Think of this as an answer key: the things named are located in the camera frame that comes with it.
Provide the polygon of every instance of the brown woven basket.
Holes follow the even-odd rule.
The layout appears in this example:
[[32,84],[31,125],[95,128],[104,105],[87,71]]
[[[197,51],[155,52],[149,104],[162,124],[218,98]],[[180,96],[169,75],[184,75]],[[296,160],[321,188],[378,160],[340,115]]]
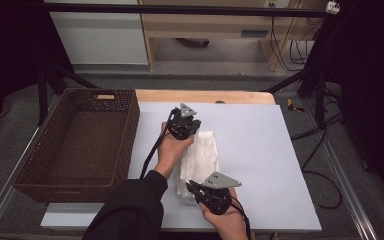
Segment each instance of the brown woven basket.
[[66,89],[13,186],[42,203],[105,202],[127,179],[139,114],[134,90]]

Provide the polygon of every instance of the white tabletop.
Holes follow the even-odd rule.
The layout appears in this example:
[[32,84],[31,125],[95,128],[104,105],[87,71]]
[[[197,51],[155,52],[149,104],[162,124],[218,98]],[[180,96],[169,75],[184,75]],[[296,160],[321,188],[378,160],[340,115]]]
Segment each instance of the white tabletop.
[[[214,131],[220,170],[242,183],[236,188],[253,231],[320,231],[307,185],[301,174],[282,112],[277,105],[187,103],[198,112],[202,131]],[[139,103],[140,119],[129,178],[139,178],[142,165],[177,103]],[[156,155],[148,170],[157,162]],[[176,181],[168,181],[162,198],[162,228],[208,231],[213,227],[199,206],[176,196]],[[50,204],[42,227],[86,229],[102,204]]]

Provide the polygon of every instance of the black sleeve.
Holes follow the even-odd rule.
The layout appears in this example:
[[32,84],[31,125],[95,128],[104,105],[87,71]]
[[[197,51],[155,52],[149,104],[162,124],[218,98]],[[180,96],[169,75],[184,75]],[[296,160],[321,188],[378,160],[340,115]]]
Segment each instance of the black sleeve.
[[89,225],[83,240],[158,239],[167,181],[156,171],[121,184]]

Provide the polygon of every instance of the aluminum rail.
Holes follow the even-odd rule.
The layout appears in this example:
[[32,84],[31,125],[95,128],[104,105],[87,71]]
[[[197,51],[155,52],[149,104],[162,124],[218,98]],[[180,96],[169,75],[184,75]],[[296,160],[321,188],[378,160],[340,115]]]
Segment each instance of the aluminum rail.
[[[313,117],[313,115],[311,115],[314,114],[315,111],[313,105],[311,105],[308,100],[302,101],[302,103],[303,106],[308,109],[307,113],[313,125],[317,126],[318,124],[315,118]],[[322,134],[318,133],[318,137],[322,139]],[[367,217],[360,200],[358,199],[357,193],[355,192],[350,181],[348,180],[345,171],[341,167],[341,164],[339,163],[339,160],[336,157],[336,154],[329,140],[325,140],[322,146],[327,158],[330,159],[330,164],[333,168],[332,170],[334,172],[334,175],[336,176],[338,183],[341,186],[341,192],[346,200],[345,202],[347,203],[348,209],[357,227],[357,231],[360,233],[361,239],[377,240],[378,238],[376,236],[375,230],[373,229],[373,226],[370,223],[370,220]]]
[[[51,114],[53,111],[55,111],[55,108],[58,105],[58,102],[60,99],[61,99],[61,96],[58,96],[58,95],[54,96],[51,106],[49,107]],[[40,137],[41,133],[45,128],[44,126],[46,126],[46,124],[42,124],[42,126],[36,128],[29,143],[24,149],[24,152],[21,154],[21,157],[18,159],[18,162],[16,163],[14,169],[12,170],[10,176],[8,177],[5,185],[2,187],[2,190],[0,192],[0,219],[4,214],[9,202],[11,201],[12,196],[15,193],[15,188],[12,186],[12,183],[17,178],[24,163],[27,161],[27,158],[30,156],[30,153],[33,151],[33,148],[35,147],[34,145],[36,144],[38,138]]]
[[24,8],[43,9],[49,12],[82,13],[147,13],[147,14],[187,14],[187,15],[233,15],[269,17],[311,17],[325,18],[324,10],[288,8],[243,8],[218,6],[176,6],[176,5],[131,5],[131,4],[78,4],[41,3],[21,1]]

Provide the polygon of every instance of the white towel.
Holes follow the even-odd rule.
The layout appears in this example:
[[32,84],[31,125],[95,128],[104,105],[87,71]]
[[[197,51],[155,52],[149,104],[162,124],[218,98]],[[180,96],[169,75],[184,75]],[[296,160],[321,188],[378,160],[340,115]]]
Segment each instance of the white towel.
[[194,198],[186,188],[185,180],[202,183],[214,171],[220,171],[217,145],[213,131],[197,132],[194,143],[189,146],[176,166],[177,195]]

